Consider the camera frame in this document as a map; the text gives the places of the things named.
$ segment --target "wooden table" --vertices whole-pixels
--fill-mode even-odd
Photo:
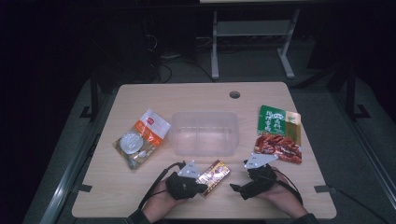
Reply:
[[[239,91],[240,98],[230,97]],[[250,181],[243,160],[253,151],[261,105],[296,111],[289,90],[281,82],[238,82],[200,84],[145,84],[124,85],[120,88],[106,126],[94,152],[83,185],[92,186],[90,192],[80,191],[73,206],[75,217],[128,217],[137,208],[151,184],[176,161],[195,160],[202,173],[216,159],[223,161],[231,174],[207,199],[196,195],[176,207],[166,218],[229,218],[268,219],[287,217],[270,203],[260,199],[244,201],[233,192],[230,183],[245,185]],[[147,111],[154,110],[171,122],[178,111],[221,110],[237,114],[239,121],[239,146],[231,157],[180,157],[170,144],[168,135],[163,144],[137,170],[128,168],[124,158],[112,143],[127,132]],[[293,164],[273,161],[297,186],[304,205],[317,218],[336,215],[328,192],[316,193],[314,186],[325,185],[317,160],[302,128],[303,163]]]

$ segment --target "red logo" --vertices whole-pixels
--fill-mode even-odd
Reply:
[[[148,118],[148,124],[149,124],[149,125],[152,125],[153,123],[154,123],[154,119]]]

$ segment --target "orange label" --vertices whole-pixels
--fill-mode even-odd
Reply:
[[[159,146],[163,141],[160,136],[154,133],[142,120],[138,120],[134,125],[136,130],[155,147]]]

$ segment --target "cable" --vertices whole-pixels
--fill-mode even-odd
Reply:
[[[271,181],[271,182],[273,182],[273,183],[277,183],[278,185],[280,185],[280,186],[282,186],[283,188],[285,188],[286,190],[288,190],[290,193],[292,193],[295,197],[296,197],[296,199],[301,203],[301,204],[304,204],[303,203],[303,198],[301,197],[301,194],[300,194],[300,192],[298,191],[298,189],[294,186],[294,184],[290,181],[290,183],[295,187],[295,189],[294,188],[292,188],[290,185],[288,185],[287,183],[285,183],[285,182],[283,182],[283,181],[281,181],[281,180],[274,180],[274,179],[271,179],[271,178],[269,178],[269,177],[267,177],[267,176],[264,176],[264,175],[257,175],[257,177],[259,177],[259,178],[262,178],[262,179],[266,179],[266,180],[269,180],[269,181]]]
[[[295,190],[296,190],[297,192],[299,192],[298,189],[297,189],[297,187],[293,184],[293,182],[291,182],[291,180],[290,180],[286,175],[284,175],[282,172],[280,172],[280,171],[278,171],[278,170],[273,170],[273,171],[278,172],[278,173],[280,173],[281,175],[283,175],[283,176],[294,186]]]
[[[199,65],[199,64],[197,64],[197,63],[192,63],[192,62],[188,62],[188,61],[184,61],[184,62],[167,62],[167,63],[190,63],[190,64],[193,64],[193,65],[197,66],[198,68],[200,68],[200,69],[206,74],[206,76],[209,77],[209,79],[210,79],[212,82],[215,82],[215,81],[216,81],[215,79],[212,78],[212,76],[210,76],[210,75],[206,72],[206,70],[205,70],[201,65]]]
[[[166,191],[168,191],[168,189],[161,190],[161,191],[159,191],[159,192],[153,193],[153,194],[150,195],[150,197],[152,197],[152,196],[154,196],[154,195],[157,195],[157,194],[160,194],[160,193],[164,193],[164,192],[166,192]]]
[[[196,52],[200,53],[203,52],[205,49],[209,49],[212,47],[212,38],[211,37],[197,37],[197,44],[200,44],[199,46],[196,47]],[[198,43],[198,41],[204,40],[205,42],[203,44]]]
[[[160,83],[166,83],[166,82],[168,82],[168,81],[171,79],[171,77],[172,77],[172,75],[173,75],[172,69],[171,69],[170,67],[166,66],[166,65],[163,64],[163,63],[160,63],[159,66],[165,67],[165,68],[167,68],[167,69],[169,70],[169,77],[168,77],[165,81],[163,81],[163,78],[161,77],[161,74],[160,74],[160,73],[159,73],[159,75],[158,75],[158,79],[160,80]]]
[[[138,208],[140,210],[143,208],[143,205],[145,205],[146,201],[152,196],[151,192],[154,191],[155,188],[157,188],[160,181],[163,180],[163,177],[169,172],[170,169],[172,169],[174,166],[178,166],[178,168],[181,170],[185,165],[186,162],[176,162],[170,165],[168,168],[164,169],[163,172],[157,177],[157,179],[151,185],[145,197],[143,197],[142,201],[140,202]]]
[[[181,54],[175,54],[175,55],[170,55],[170,56],[161,56],[161,59],[164,59],[166,61],[171,61],[171,60],[178,59],[181,57],[182,57]]]
[[[157,48],[158,46],[158,39],[157,37],[155,37],[155,35],[146,35],[146,37],[148,37],[148,39],[154,39],[154,46],[152,48],[148,48],[148,51],[154,52],[154,50]]]
[[[365,208],[367,211],[371,212],[373,215],[375,215],[377,218],[379,218],[381,221],[383,221],[386,224],[390,224],[389,222],[387,222],[384,218],[382,218],[378,213],[376,213],[374,210],[372,210],[371,208],[369,208],[368,206],[366,206],[365,204],[359,202],[358,200],[354,199],[352,196],[348,195],[347,193],[345,193],[344,191],[330,185],[327,184],[326,185],[331,188],[331,189],[335,189],[337,192],[343,194],[344,196],[346,196],[349,200],[351,200],[354,203],[357,203],[358,205],[362,206],[363,208]]]

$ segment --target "hand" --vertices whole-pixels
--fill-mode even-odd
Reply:
[[[166,214],[168,214],[172,210],[172,208],[187,201],[187,200],[175,200],[174,198],[172,198],[169,192],[166,191],[165,180],[161,181],[158,184],[157,188],[154,189],[153,194],[155,195],[151,196],[148,199],[148,201],[146,202],[145,206],[142,209],[142,212],[145,214],[146,218],[150,223],[162,219],[164,216],[166,216]]]
[[[276,179],[286,184],[289,184],[288,180],[281,175],[279,172],[276,173]],[[306,209],[297,200],[297,198],[287,189],[275,183],[269,190],[260,193],[256,196],[257,198],[262,198],[273,203],[279,210],[286,213],[292,219],[297,219],[308,214]]]

